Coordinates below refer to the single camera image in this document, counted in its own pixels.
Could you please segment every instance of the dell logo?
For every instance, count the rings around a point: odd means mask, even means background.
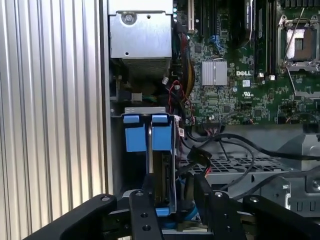
[[[251,76],[250,71],[236,71],[237,76]]]

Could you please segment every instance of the blue plastic clip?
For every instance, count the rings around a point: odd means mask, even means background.
[[[168,207],[156,208],[155,211],[158,217],[167,217],[170,215]]]
[[[123,117],[124,124],[139,124],[139,115],[126,115]],[[127,152],[145,152],[147,150],[146,143],[146,127],[145,124],[137,127],[125,127],[125,143]]]
[[[154,151],[170,151],[172,148],[172,123],[167,115],[153,115],[153,124],[169,124],[152,127],[152,149]]]

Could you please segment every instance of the corrugated metal surface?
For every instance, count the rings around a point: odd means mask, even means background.
[[[228,84],[228,64],[226,60],[202,62],[202,86],[226,86]]]
[[[96,0],[0,0],[0,239],[105,191]]]

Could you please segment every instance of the blue drive tray handle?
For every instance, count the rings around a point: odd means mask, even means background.
[[[145,116],[126,114],[123,116],[123,124],[127,152],[147,151],[147,129],[149,124],[152,126],[152,150],[172,150],[173,121],[169,115],[153,114],[150,122],[150,120],[146,120]]]

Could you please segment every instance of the motherboard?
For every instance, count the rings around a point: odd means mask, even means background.
[[[230,113],[236,113],[233,125],[245,124],[244,116],[252,124],[285,124],[299,113],[307,115],[291,124],[314,121],[309,115],[320,110],[320,1],[184,0],[175,7],[195,69],[192,108],[185,108],[196,125],[218,123]]]

